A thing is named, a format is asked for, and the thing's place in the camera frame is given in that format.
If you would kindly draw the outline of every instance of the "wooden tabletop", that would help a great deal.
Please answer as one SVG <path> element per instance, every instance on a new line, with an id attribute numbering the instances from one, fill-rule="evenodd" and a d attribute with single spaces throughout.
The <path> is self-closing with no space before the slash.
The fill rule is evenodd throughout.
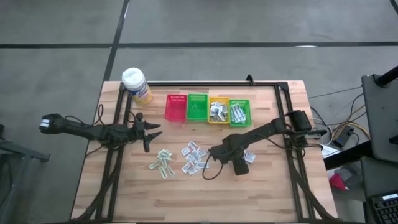
<path id="1" fill-rule="evenodd" d="M 303 81 L 287 81 L 295 110 L 304 110 L 312 121 L 310 104 Z M 105 82 L 99 103 L 104 105 L 103 121 L 112 123 L 120 82 Z M 271 87 L 152 87 L 154 97 L 145 106 L 133 104 L 134 113 L 142 112 L 150 123 L 161 124 L 150 133 L 163 131 L 150 144 L 150 153 L 145 153 L 140 141 L 128 144 L 123 155 L 123 164 L 116 199 L 114 222 L 294 222 L 296 212 L 290 185 L 286 153 L 268 141 L 249 146 L 248 151 L 257 157 L 249 164 L 250 173 L 236 176 L 232 164 L 224 166 L 214 180 L 204 180 L 201 172 L 193 175 L 181 170 L 186 163 L 181 150 L 189 141 L 195 141 L 202 149 L 221 144 L 232 133 L 244 133 L 279 117 L 275 92 Z M 228 96 L 248 99 L 251 104 L 252 123 L 249 128 L 231 128 L 229 125 L 214 125 L 207 122 L 173 123 L 164 119 L 168 94 L 207 93 L 210 96 Z M 282 93 L 284 111 L 287 111 Z M 282 136 L 271 137 L 282 144 Z M 96 149 L 92 141 L 88 152 Z M 162 179 L 158 169 L 148 165 L 156 160 L 158 151 L 170 150 L 170 166 L 174 177 Z M 78 217 L 98 193 L 103 175 L 106 150 L 90 155 L 84 163 L 80 184 L 72 212 Z M 336 217 L 321 151 L 307 148 L 304 158 L 308 181 L 312 192 L 327 211 Z M 220 162 L 211 160 L 206 175 L 211 177 L 220 169 Z M 303 209 L 305 200 L 302 193 Z M 109 194 L 104 205 L 108 210 Z"/>

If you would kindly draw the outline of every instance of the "gray floor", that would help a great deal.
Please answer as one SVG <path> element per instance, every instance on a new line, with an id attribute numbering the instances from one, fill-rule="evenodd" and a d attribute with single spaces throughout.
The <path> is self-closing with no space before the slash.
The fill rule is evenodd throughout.
<path id="1" fill-rule="evenodd" d="M 0 44 L 111 43 L 122 4 L 0 0 Z M 397 21 L 382 0 L 132 0 L 121 42 L 398 41 Z M 68 219 L 87 141 L 43 135 L 38 125 L 49 113 L 93 120 L 109 51 L 0 49 L 5 137 L 51 154 L 49 163 L 31 164 L 14 223 Z M 258 80 L 305 80 L 308 95 L 317 96 L 360 86 L 362 75 L 395 67 L 397 55 L 398 47 L 119 49 L 111 80 L 129 67 L 141 68 L 148 80 L 242 80 L 250 73 Z M 360 93 L 310 102 L 325 120 L 339 122 L 349 108 L 331 120 L 334 114 Z M 358 122 L 367 127 L 366 118 Z M 334 193 L 339 216 L 360 221 L 358 201 Z"/>

